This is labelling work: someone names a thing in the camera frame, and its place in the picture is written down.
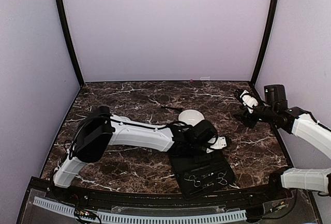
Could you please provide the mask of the black zippered tool case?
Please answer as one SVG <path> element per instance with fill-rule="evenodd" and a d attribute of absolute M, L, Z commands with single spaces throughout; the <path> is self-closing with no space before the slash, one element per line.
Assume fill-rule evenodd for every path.
<path fill-rule="evenodd" d="M 206 196 L 236 181 L 234 171 L 221 150 L 189 158 L 169 156 L 169 160 L 179 189 L 186 200 Z M 226 173 L 226 186 L 217 183 L 216 177 L 219 172 Z M 190 175 L 195 175 L 201 181 L 200 187 L 194 187 L 192 182 L 184 180 Z"/>

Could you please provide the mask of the silver thinning scissors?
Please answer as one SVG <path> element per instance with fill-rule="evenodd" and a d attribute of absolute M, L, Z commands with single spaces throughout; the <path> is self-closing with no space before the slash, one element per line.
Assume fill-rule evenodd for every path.
<path fill-rule="evenodd" d="M 226 186 L 228 184 L 228 181 L 225 179 L 225 176 L 226 173 L 219 172 L 216 177 L 217 183 L 222 186 Z"/>

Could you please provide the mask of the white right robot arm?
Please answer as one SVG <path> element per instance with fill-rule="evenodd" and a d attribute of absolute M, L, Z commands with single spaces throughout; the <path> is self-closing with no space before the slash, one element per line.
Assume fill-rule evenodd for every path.
<path fill-rule="evenodd" d="M 234 116 L 246 127 L 268 123 L 279 129 L 292 160 L 269 176 L 264 196 L 275 200 L 284 189 L 315 191 L 330 196 L 330 128 L 300 107 L 289 107 L 281 84 L 264 87 L 264 99 L 256 99 L 245 89 L 236 89 L 241 111 Z"/>

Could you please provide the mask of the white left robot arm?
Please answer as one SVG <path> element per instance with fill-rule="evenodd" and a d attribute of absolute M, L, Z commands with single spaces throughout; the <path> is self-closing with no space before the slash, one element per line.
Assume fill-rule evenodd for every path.
<path fill-rule="evenodd" d="M 151 148 L 174 155 L 189 156 L 211 152 L 218 139 L 213 124 L 202 119 L 192 125 L 174 121 L 150 125 L 111 114 L 106 106 L 98 107 L 79 125 L 64 161 L 51 177 L 52 191 L 62 201 L 73 197 L 70 187 L 75 176 L 87 164 L 99 161 L 110 145 Z"/>

